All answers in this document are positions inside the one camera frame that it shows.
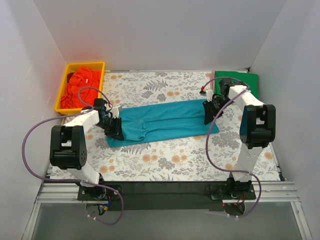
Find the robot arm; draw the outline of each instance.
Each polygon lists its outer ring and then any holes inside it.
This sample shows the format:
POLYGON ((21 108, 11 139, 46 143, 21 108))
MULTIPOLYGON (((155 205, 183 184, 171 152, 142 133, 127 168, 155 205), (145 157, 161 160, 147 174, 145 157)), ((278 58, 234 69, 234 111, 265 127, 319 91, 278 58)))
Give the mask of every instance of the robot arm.
MULTIPOLYGON (((102 176, 87 162, 86 132, 97 125, 104 129, 108 137, 124 140, 122 133, 122 119, 119 117, 121 107, 113 107, 107 110, 107 101, 96 98, 93 104, 94 110, 74 118, 65 125, 56 125, 51 130, 50 163, 62 170, 67 170, 77 179, 82 180, 82 186, 95 189, 87 184, 91 182, 99 184, 102 176)), ((92 194, 97 198, 101 193, 92 194)))
MULTIPOLYGON (((203 103, 204 124, 212 122, 226 102, 247 88, 244 83, 232 82, 231 78, 223 78, 219 86, 222 95, 214 94, 212 90, 206 93, 207 101, 203 103)), ((252 172, 263 149, 275 139, 276 108, 259 101, 249 91, 236 98, 234 102, 243 112, 239 132, 242 145, 234 170, 252 172)), ((235 182, 251 181, 251 176, 247 173, 233 172, 232 176, 235 182)))

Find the floral patterned surface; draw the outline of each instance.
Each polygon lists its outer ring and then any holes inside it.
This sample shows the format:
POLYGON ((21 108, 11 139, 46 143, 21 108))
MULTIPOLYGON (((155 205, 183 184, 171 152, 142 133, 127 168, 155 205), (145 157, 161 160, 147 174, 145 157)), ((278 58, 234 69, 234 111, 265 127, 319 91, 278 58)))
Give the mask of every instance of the floral patterned surface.
MULTIPOLYGON (((209 80, 207 72, 106 73, 103 92, 114 105, 124 108, 201 99, 200 87, 209 80)), ((242 112, 232 104, 217 120, 219 133, 209 140, 211 159, 221 168, 233 169, 241 141, 242 112)), ((88 163, 106 181, 225 181, 228 173, 215 169, 205 154, 206 136, 193 136, 130 146, 109 147, 104 132, 91 128, 86 136, 88 163)), ((279 181, 273 154, 268 146, 253 171, 261 181, 279 181)), ((53 167, 51 178, 73 176, 53 167)))

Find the teal towel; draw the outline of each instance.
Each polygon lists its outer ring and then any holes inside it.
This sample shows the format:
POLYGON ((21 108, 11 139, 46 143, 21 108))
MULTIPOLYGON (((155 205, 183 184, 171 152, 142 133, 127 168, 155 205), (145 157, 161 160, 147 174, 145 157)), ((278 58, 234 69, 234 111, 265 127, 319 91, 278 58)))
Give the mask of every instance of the teal towel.
MULTIPOLYGON (((107 137, 107 143, 110 147, 122 147, 207 134, 210 124, 204 124, 204 101, 198 99, 124 108, 119 114, 124 141, 107 137)), ((211 133, 218 132, 217 125, 214 125, 211 133)))

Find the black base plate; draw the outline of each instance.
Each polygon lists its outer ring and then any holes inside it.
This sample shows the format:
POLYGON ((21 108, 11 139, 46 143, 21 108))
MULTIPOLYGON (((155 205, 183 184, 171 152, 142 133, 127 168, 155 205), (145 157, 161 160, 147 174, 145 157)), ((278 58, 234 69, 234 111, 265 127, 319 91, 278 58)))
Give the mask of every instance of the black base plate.
MULTIPOLYGON (((125 202, 126 210, 173 210, 173 209, 209 209, 223 211, 222 200, 231 196, 226 192, 225 181, 112 181, 103 185, 117 189, 125 202)), ((79 187, 79 201, 97 201, 87 193, 86 187, 79 187)), ((245 193, 245 199, 254 200, 256 195, 253 186, 245 193)), ((113 201, 108 211, 119 211, 119 196, 107 190, 113 201)), ((97 202, 106 202, 108 197, 97 202)))

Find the yellow basket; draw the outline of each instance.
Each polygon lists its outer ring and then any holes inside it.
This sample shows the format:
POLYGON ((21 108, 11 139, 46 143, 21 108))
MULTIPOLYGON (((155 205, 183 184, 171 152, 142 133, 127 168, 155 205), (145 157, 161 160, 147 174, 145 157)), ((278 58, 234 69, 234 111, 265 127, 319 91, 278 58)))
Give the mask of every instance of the yellow basket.
POLYGON ((62 79, 62 83, 60 86, 60 90, 59 90, 59 94, 58 97, 56 99, 55 102, 55 107, 54 110, 57 113, 61 113, 62 115, 69 115, 69 114, 77 114, 81 112, 82 108, 60 108, 60 101, 61 101, 61 97, 65 95, 65 89, 66 89, 66 85, 67 85, 67 75, 69 73, 73 73, 76 70, 78 70, 78 68, 84 67, 84 68, 88 68, 91 70, 101 70, 101 78, 100 78, 100 84, 99 84, 99 90, 102 91, 102 86, 104 83, 104 75, 105 75, 105 62, 104 61, 93 61, 93 62, 76 62, 76 63, 68 63, 66 65, 65 71, 64 71, 64 75, 63 75, 63 79, 62 79))

